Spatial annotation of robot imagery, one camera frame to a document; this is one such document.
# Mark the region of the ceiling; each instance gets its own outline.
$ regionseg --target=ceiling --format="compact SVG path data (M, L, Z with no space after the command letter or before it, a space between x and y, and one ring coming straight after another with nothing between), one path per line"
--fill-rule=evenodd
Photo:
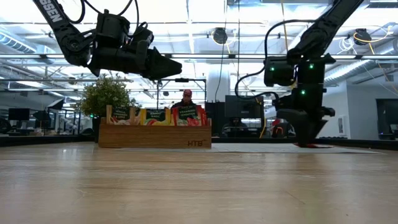
M71 19L78 19L80 15L79 0L58 0L62 4L65 12ZM128 0L118 0L114 4L107 0L91 0L90 3L100 11L109 9L110 13L120 12ZM239 74L247 74L262 68L261 55L264 54L264 34L275 23L285 19L316 19L329 6L330 0L294 0L284 1L284 17L280 1L261 1L261 0L145 0L139 1L140 22L148 22L150 29L155 36L151 47L156 47L162 54L253 54L258 55L257 59L241 60L239 63ZM329 46L327 53L332 55L353 55L353 54L372 54L369 46L358 46L352 44L352 38L345 40L349 34L354 34L357 28L366 28L373 40L379 40L373 44L376 54L378 48L384 44L389 44L396 37L398 31L398 18L396 17L396 2L388 6L377 4L376 1L365 1L364 4L346 21L336 34L334 41ZM136 24L136 8L134 4L123 15L131 22L130 33L134 32ZM80 31L94 29L96 26L97 14L94 10L86 6L85 18L76 28ZM287 24L286 34L284 27L276 28L268 40L269 54L284 54L286 45L289 49L300 40L300 35L309 24L297 23ZM211 38L212 32L216 27L225 27L228 34L228 44L224 47L218 45ZM14 0L12 4L3 4L0 7L0 33L8 32L18 38L28 46L46 46L52 49L49 52L60 54L61 51L57 41L51 35L51 28L36 8L31 0ZM0 54L22 54L9 46L0 44ZM26 71L22 75L31 79L60 80L68 78L89 79L87 82L77 82L71 85L67 82L47 82L51 89L81 89L84 85L92 82L95 77L87 68L75 67L66 64L63 59L55 60L49 65L40 60L33 59L0 59L3 69L8 69L4 61L12 65L23 67ZM206 79L209 74L209 65L221 65L220 60L210 58L183 58L178 59L183 64L183 72L171 78L192 78ZM228 70L231 75L231 89L236 83L238 73L238 62L236 60L224 60L223 70ZM335 65L327 66L326 70L336 66L345 66L347 62L338 62ZM370 69L371 73L377 73L380 68ZM0 77L9 78L9 71L3 70ZM103 71L107 75L115 75L117 72ZM141 78L136 74L119 74L126 77L131 82L127 87L132 90L131 96L135 97L145 107L156 105L156 91L144 92L145 90L155 90L156 85L149 80ZM368 73L360 73L348 80L352 83L360 82L358 85L370 85L380 83L371 80L361 82L362 79L369 77ZM41 88L21 83L11 83L12 88ZM204 83L175 83L170 82L163 87L163 90L170 90L168 96L160 92L160 103L165 106L173 101L181 99L180 90L191 88L194 90L193 99L196 103L203 103L205 100ZM241 85L240 90L263 90L263 76L250 81L249 85ZM280 86L274 89L285 90Z

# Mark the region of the green plant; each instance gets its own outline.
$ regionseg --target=green plant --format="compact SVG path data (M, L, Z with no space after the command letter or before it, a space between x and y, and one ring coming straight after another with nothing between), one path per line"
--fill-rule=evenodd
M95 83L85 87L83 99L76 104L76 107L85 115L106 116L106 105L139 106L135 99L129 99L125 79L118 76L107 78L101 75Z

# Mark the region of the person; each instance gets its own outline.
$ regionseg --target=person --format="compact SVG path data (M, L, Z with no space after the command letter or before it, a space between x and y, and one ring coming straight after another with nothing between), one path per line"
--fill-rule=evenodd
M229 122L224 124L222 132L223 132L223 136L226 137L227 136L227 130L228 128L231 128L231 131L243 131L243 128L247 128L248 126L244 123L242 123L242 119L241 118L230 118Z
M192 91L191 90L184 90L182 94L182 100L172 106L172 108L177 108L181 106L196 106L192 102Z

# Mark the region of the wooden table surface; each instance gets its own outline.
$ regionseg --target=wooden table surface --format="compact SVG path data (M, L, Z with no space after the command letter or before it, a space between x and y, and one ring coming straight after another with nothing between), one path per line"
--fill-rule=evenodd
M398 153L0 148L0 223L398 222Z

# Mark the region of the red cap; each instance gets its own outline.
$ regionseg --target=red cap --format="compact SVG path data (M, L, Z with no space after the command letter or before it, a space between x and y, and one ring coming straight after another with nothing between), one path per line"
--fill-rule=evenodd
M192 96L192 91L191 90L184 90L184 95L189 95Z

